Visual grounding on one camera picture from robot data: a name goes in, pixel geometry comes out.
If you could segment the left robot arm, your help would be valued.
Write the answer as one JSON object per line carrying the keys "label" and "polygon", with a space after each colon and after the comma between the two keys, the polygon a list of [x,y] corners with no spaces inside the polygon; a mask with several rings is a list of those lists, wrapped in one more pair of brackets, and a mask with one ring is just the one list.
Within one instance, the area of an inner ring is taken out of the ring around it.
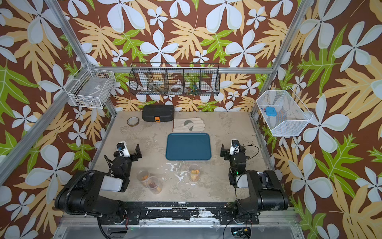
{"label": "left robot arm", "polygon": [[142,158],[139,144],[129,153],[126,142],[117,144],[114,160],[106,155],[108,172],[78,171],[55,199],[55,208],[69,215],[113,216],[123,218],[122,202],[100,196],[100,191],[125,192],[130,182],[132,163]]}

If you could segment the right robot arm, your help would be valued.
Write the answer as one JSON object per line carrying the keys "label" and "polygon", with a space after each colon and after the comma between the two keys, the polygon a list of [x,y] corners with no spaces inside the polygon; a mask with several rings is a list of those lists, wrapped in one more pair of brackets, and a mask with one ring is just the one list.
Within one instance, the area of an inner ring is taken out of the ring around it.
{"label": "right robot arm", "polygon": [[236,216],[254,216],[262,211],[284,211],[289,202],[277,175],[272,170],[258,172],[246,169],[246,148],[237,140],[233,140],[229,149],[220,149],[220,156],[229,161],[228,178],[230,185],[235,189],[247,188],[249,196],[245,199],[236,199]]}

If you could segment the clear jar with cookies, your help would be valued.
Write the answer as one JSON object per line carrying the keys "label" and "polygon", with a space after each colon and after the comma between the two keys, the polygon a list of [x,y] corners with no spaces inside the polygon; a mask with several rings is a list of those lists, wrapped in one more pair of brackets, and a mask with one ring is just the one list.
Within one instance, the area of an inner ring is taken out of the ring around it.
{"label": "clear jar with cookies", "polygon": [[196,182],[200,178],[201,167],[197,164],[192,164],[189,167],[189,173],[190,173],[190,180],[193,182]]}

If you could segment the clear jar brown cookies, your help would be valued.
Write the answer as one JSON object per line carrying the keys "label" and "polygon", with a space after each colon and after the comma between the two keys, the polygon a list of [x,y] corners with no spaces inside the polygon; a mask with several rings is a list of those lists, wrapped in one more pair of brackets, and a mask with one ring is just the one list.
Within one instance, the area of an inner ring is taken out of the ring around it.
{"label": "clear jar brown cookies", "polygon": [[162,183],[155,176],[148,177],[146,186],[153,194],[159,194],[163,188]]}

